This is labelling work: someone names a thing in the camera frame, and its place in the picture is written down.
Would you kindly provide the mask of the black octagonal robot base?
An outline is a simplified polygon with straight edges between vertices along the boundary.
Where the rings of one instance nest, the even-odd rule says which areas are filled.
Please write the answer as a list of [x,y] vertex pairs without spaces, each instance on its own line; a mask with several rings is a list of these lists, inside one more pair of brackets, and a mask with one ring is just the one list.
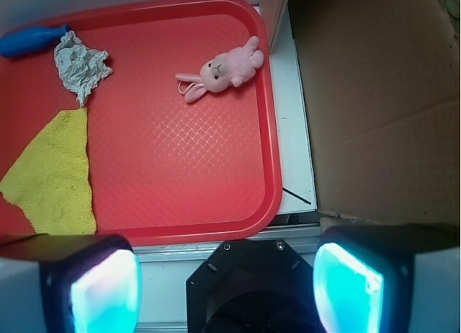
[[224,241],[186,281],[188,332],[324,332],[313,267],[283,240]]

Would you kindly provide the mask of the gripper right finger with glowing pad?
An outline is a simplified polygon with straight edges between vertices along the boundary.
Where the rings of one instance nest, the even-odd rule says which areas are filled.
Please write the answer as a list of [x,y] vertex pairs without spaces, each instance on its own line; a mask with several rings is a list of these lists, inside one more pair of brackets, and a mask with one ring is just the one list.
[[315,254],[313,291],[327,332],[459,332],[460,228],[329,227]]

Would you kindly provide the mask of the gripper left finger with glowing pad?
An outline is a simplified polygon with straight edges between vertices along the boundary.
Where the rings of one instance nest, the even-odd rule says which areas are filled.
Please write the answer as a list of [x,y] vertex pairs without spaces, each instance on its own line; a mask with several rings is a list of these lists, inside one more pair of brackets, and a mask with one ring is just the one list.
[[134,332],[140,304],[124,236],[1,236],[2,332]]

